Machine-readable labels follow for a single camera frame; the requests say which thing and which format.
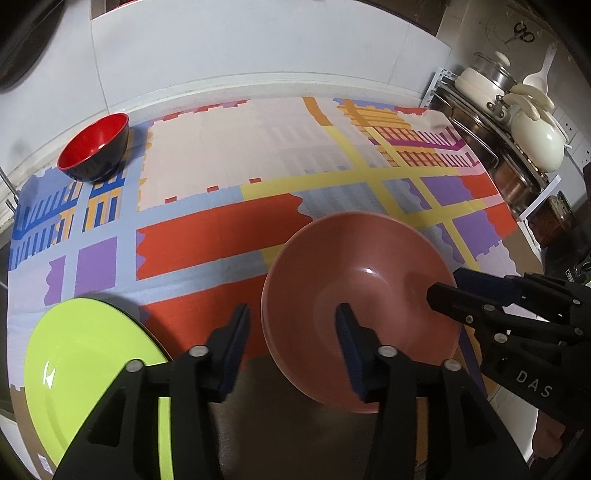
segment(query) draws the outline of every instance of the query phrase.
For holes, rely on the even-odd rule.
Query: white pot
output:
[[[558,170],[564,158],[566,139],[551,118],[531,119],[520,109],[511,119],[511,135],[529,159],[541,171]]]
[[[487,113],[492,112],[486,104],[495,103],[497,95],[505,94],[497,85],[471,67],[464,70],[454,84],[460,93],[466,95],[474,105]]]

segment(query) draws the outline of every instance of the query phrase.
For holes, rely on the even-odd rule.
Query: pink bowl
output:
[[[460,324],[429,308],[427,289],[438,281],[455,286],[439,252],[410,226],[368,212],[323,217],[290,238],[267,275],[261,320],[269,351],[310,398],[376,412],[351,389],[335,308],[349,302],[382,343],[439,365],[455,353]]]

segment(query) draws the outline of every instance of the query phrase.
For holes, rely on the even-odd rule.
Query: scissors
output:
[[[535,35],[527,30],[527,25],[522,21],[515,24],[513,27],[513,34],[513,37],[505,42],[505,45],[517,38],[525,43],[532,43],[535,40]]]

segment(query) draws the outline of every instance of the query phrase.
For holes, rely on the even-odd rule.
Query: jar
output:
[[[574,227],[574,214],[562,192],[549,196],[542,206],[527,220],[540,247],[546,248],[563,232]]]

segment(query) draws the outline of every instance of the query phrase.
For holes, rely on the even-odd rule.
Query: colorful tablecloth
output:
[[[259,318],[265,276],[282,245],[304,225],[344,210],[402,219],[451,270],[516,274],[531,261],[481,163],[442,113],[425,109],[339,98],[195,106],[132,127],[122,168],[106,183],[81,184],[56,168],[30,178],[9,261],[8,369],[17,422],[39,474],[50,478],[55,465],[27,411],[28,338],[53,305],[89,296],[143,323],[173,357],[248,303],[246,357],[254,360],[225,410],[216,410],[226,472],[270,478],[264,468],[283,468],[277,475],[291,478],[285,447],[287,457],[308,465],[297,478],[315,478],[331,455],[339,466],[324,478],[357,478],[372,416],[297,397],[264,356]],[[459,358],[477,377],[479,352],[475,357],[466,334],[462,348]],[[293,412],[321,416],[290,421],[289,408],[279,407],[287,397],[297,397]],[[277,440],[275,429],[284,428],[299,443]],[[265,467],[256,461],[261,455]]]

